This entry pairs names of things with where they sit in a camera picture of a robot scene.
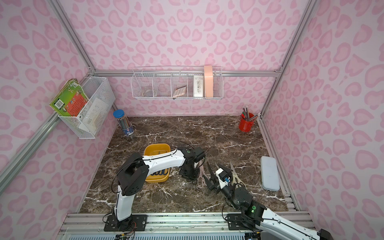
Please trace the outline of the all black scissors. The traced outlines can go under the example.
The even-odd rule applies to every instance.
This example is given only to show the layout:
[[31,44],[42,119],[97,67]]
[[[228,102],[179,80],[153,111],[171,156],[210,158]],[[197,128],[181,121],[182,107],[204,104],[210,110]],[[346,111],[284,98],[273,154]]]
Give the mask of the all black scissors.
[[216,190],[218,186],[218,180],[216,174],[213,172],[211,166],[209,163],[207,163],[207,167],[209,170],[210,177],[208,178],[206,175],[204,176],[205,182],[207,187],[209,188],[210,191]]

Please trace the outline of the blue handled scissors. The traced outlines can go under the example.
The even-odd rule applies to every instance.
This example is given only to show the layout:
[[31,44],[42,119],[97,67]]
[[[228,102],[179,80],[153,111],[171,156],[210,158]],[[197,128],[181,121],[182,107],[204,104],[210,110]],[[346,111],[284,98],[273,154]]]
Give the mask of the blue handled scissors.
[[169,174],[169,169],[164,169],[151,174],[151,176],[166,176],[168,174]]

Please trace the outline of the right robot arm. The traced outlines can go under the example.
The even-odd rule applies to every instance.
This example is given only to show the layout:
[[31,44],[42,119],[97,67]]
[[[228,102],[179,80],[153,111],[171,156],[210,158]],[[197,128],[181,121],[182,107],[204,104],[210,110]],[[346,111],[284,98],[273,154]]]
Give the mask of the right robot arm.
[[240,212],[237,215],[222,213],[222,218],[227,222],[230,230],[239,227],[253,232],[253,235],[265,232],[281,240],[333,239],[327,230],[315,231],[300,226],[257,202],[231,169],[218,164],[218,169],[214,172],[210,165],[207,167],[210,176],[204,176],[204,180],[209,190],[222,193],[225,197],[225,205]]

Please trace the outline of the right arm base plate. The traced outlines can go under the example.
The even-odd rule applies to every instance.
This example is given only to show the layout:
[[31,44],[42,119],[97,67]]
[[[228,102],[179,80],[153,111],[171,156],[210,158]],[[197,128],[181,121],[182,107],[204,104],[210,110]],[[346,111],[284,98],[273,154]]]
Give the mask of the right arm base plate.
[[255,213],[240,213],[240,214],[227,214],[222,215],[223,219],[228,223],[229,230],[250,230],[255,231],[260,229],[262,222],[268,219],[255,214]]

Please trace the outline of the white rectangular case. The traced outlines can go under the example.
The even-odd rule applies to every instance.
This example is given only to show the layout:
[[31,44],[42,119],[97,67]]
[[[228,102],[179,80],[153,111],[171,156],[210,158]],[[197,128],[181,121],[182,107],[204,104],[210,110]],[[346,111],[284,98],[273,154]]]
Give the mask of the white rectangular case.
[[280,177],[275,158],[261,157],[261,176],[263,189],[273,192],[280,190]]

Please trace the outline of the white paper sheet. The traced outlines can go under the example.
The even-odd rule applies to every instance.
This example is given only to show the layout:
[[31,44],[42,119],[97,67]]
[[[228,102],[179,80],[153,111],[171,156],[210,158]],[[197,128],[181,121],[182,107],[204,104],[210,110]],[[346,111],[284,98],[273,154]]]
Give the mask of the white paper sheet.
[[109,109],[110,107],[107,103],[95,98],[91,103],[87,104],[87,109],[83,111],[81,116],[82,123],[79,128],[95,136],[103,124]]

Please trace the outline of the pink calculator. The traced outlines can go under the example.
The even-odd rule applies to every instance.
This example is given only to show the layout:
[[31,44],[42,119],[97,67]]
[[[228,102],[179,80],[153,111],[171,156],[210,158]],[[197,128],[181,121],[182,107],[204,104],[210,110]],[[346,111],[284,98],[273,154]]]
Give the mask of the pink calculator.
[[182,97],[188,93],[188,87],[186,85],[175,88],[173,93],[172,93],[172,98],[176,99],[179,97]]

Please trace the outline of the green red booklet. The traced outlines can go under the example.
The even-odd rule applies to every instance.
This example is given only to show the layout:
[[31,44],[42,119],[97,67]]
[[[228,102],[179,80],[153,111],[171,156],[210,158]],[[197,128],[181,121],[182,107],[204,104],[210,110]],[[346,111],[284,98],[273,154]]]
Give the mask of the green red booklet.
[[77,79],[69,80],[52,99],[50,107],[63,117],[77,117],[89,98]]

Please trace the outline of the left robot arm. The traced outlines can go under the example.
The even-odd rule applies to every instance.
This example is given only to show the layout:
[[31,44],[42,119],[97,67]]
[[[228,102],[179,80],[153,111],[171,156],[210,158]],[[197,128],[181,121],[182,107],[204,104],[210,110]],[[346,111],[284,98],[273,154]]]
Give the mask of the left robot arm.
[[123,222],[132,217],[135,195],[141,191],[148,176],[161,170],[179,168],[179,175],[187,181],[193,182],[200,174],[198,163],[205,156],[205,151],[200,147],[195,149],[181,147],[169,153],[153,156],[132,154],[116,175],[118,187],[114,216],[117,221]]

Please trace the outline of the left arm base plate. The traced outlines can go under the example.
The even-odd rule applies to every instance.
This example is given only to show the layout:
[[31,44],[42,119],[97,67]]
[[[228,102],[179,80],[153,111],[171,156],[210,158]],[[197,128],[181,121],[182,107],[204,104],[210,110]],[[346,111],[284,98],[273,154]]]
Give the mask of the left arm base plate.
[[132,215],[125,220],[118,221],[115,215],[109,215],[105,220],[105,232],[124,232],[131,231],[143,232],[147,225],[147,215]]

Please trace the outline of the red pen cup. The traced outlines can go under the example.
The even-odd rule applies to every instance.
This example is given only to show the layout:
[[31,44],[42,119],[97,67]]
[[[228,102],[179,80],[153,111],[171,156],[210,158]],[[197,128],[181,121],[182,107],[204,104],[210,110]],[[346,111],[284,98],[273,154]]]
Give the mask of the red pen cup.
[[249,110],[248,105],[242,106],[241,120],[239,123],[239,130],[248,133],[252,130],[253,125],[256,122],[256,119],[260,118],[261,114],[252,114]]

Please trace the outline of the pink pencil case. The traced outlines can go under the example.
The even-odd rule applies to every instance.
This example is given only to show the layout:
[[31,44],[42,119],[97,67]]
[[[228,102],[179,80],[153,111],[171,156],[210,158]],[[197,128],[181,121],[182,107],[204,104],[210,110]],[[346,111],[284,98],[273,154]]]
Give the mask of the pink pencil case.
[[206,98],[214,97],[214,79],[213,79],[213,66],[204,66],[204,90]]

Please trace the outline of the pink scissors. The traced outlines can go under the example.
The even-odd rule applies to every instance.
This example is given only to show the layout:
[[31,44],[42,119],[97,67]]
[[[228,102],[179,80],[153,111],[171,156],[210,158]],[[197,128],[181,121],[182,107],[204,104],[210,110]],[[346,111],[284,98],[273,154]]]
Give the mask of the pink scissors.
[[206,182],[204,179],[205,174],[205,169],[204,169],[204,161],[201,160],[198,164],[198,169],[199,169],[199,176],[197,178],[197,186],[198,188],[203,188],[206,186]]

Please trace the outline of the yellow plastic storage box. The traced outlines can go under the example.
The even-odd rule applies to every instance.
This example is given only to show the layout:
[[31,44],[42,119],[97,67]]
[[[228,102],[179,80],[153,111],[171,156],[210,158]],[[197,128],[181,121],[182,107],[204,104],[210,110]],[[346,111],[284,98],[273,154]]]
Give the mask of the yellow plastic storage box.
[[[146,147],[145,149],[145,156],[155,156],[155,155],[161,155],[161,154],[169,154],[171,151],[171,147],[168,144],[152,144]],[[168,180],[171,168],[165,168],[165,164],[159,163],[160,159],[155,160],[155,163],[150,168],[149,175],[146,178],[146,182],[149,184],[154,183],[163,183]],[[169,174],[166,176],[151,176],[151,174],[161,171],[164,169],[169,169]]]

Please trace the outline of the cream handled scissors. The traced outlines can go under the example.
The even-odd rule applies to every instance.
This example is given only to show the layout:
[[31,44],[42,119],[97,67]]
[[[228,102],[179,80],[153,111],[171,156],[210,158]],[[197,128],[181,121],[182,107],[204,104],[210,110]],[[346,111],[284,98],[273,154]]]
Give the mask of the cream handled scissors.
[[230,162],[230,167],[231,167],[231,172],[232,172],[232,176],[233,176],[233,183],[234,183],[235,187],[236,188],[238,188],[238,187],[246,188],[245,183],[239,178],[232,162]]

